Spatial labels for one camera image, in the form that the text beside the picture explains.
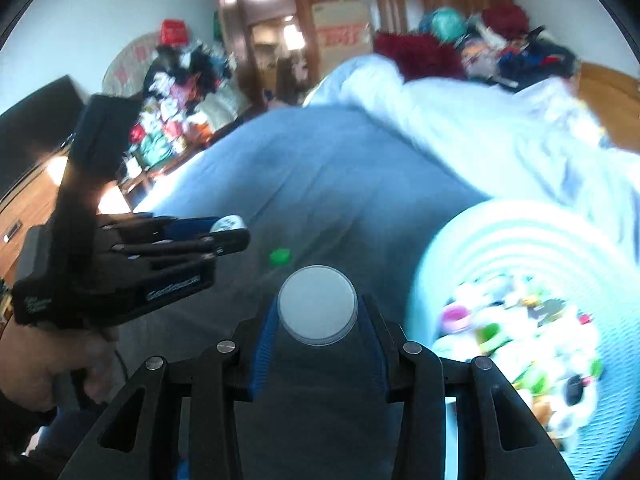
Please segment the person's left hand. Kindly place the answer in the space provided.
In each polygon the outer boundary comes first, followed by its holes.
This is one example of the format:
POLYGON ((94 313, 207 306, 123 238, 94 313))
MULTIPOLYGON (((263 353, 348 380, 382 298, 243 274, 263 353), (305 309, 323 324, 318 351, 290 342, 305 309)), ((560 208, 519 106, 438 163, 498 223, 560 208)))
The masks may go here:
POLYGON ((85 370, 85 394, 104 401, 113 387, 116 327, 91 330, 45 330, 10 321, 1 336, 1 391, 13 403, 34 412, 54 408, 55 378, 85 370))

